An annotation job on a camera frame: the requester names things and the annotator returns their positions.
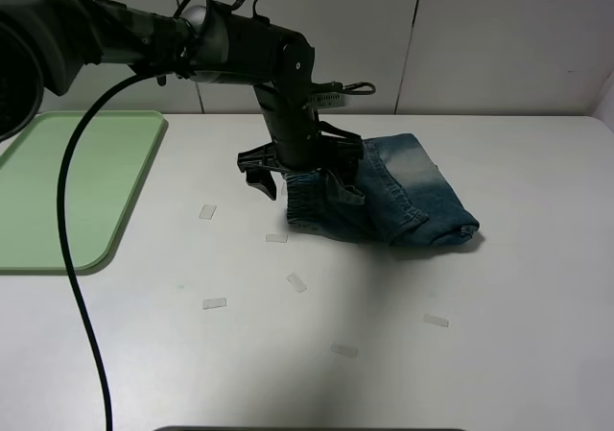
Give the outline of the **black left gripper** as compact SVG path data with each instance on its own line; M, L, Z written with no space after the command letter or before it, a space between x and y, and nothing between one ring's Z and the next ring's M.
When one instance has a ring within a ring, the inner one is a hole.
M363 158L359 135L321 121L305 89L279 90L262 84L254 92L271 142L238 154L237 164L246 172L248 186L275 200L276 184L270 171L289 174L326 169L340 186L353 188Z

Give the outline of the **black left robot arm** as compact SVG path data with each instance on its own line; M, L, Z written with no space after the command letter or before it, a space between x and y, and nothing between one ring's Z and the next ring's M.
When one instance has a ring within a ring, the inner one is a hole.
M137 80L251 86L271 140L240 153L238 166L269 196L274 173L356 177L362 140L321 121L318 98L374 86L314 83L315 51L303 34L215 0L182 0L170 16L110 0L1 0L2 137L29 125L45 92L65 94L85 65L102 63L124 64Z

